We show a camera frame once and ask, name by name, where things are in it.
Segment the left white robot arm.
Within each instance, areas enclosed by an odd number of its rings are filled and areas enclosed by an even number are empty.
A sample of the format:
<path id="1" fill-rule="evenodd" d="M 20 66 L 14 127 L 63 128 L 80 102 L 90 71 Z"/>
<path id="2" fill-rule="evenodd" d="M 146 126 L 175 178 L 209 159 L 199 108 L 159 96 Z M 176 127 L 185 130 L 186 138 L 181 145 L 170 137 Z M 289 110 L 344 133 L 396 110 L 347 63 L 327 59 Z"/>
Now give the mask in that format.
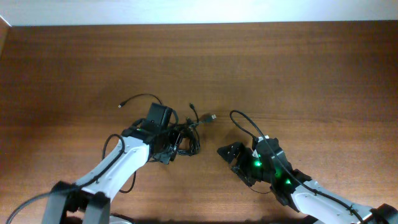
<path id="1" fill-rule="evenodd" d="M 151 104 L 146 118 L 115 135 L 116 147 L 93 170 L 73 184 L 53 187 L 43 223 L 68 223 L 67 213 L 77 211 L 85 214 L 83 223 L 131 223 L 128 217 L 111 214 L 111 202 L 150 160 L 168 164 L 175 159 L 181 137 L 170 118 L 176 115 L 168 106 Z"/>

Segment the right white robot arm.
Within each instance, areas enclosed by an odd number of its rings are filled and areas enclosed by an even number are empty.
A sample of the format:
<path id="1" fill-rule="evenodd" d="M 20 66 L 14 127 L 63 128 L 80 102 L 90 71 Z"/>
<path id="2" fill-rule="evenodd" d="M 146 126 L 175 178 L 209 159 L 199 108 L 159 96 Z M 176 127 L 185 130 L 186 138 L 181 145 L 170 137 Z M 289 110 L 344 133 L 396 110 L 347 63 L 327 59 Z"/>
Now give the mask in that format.
<path id="1" fill-rule="evenodd" d="M 386 203 L 372 208 L 351 202 L 293 169 L 276 138 L 259 137 L 251 148 L 234 142 L 217 153 L 248 187 L 256 182 L 270 184 L 279 203 L 306 214 L 304 223 L 397 223 L 396 208 Z"/>

